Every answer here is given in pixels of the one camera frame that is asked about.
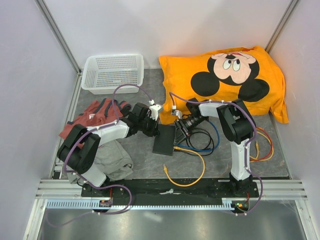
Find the black network switch box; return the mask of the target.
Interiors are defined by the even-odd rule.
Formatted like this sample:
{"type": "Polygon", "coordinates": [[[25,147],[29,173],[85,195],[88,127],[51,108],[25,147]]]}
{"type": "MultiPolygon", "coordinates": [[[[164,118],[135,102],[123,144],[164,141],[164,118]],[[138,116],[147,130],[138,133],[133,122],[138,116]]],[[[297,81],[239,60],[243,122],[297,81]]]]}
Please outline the black network switch box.
{"type": "Polygon", "coordinates": [[[176,128],[174,125],[158,125],[159,135],[154,139],[152,152],[158,155],[172,156],[176,128]]]}

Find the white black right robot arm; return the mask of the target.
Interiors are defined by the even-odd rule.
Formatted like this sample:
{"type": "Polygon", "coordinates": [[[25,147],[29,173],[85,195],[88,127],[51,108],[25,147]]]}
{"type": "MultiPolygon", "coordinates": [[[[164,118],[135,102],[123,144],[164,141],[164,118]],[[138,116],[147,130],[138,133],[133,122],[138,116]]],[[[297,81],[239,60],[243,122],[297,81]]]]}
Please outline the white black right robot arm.
{"type": "Polygon", "coordinates": [[[222,196],[257,197],[259,195],[257,183],[253,181],[250,170],[250,145],[257,135],[256,123],[241,99],[234,101],[198,101],[191,98],[186,101],[190,112],[188,117],[175,120],[174,145],[190,139],[193,130],[210,117],[218,118],[222,132],[231,146],[231,170],[228,182],[214,182],[216,191],[222,196]]]}

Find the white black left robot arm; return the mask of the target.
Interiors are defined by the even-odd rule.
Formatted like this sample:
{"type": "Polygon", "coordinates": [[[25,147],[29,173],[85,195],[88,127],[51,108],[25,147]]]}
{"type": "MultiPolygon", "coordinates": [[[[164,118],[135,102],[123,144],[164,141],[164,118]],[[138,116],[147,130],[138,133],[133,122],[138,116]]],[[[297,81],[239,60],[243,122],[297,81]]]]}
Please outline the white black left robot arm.
{"type": "Polygon", "coordinates": [[[76,124],[57,151],[57,158],[92,186],[99,197],[110,191],[109,178],[94,163],[98,148],[108,142],[129,138],[137,132],[148,137],[159,135],[158,123],[163,106],[149,102],[150,106],[136,103],[129,111],[115,121],[98,126],[85,127],[76,124]]]}

